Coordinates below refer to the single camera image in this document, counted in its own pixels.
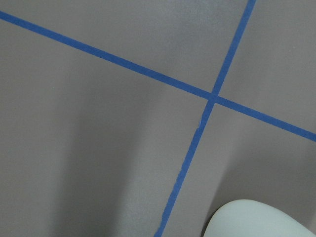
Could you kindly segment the white cup with handle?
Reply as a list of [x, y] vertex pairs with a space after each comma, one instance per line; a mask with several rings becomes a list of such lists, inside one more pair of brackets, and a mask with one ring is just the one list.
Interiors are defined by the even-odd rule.
[[270, 205], [239, 199], [221, 206], [210, 218], [204, 237], [314, 237], [315, 234]]

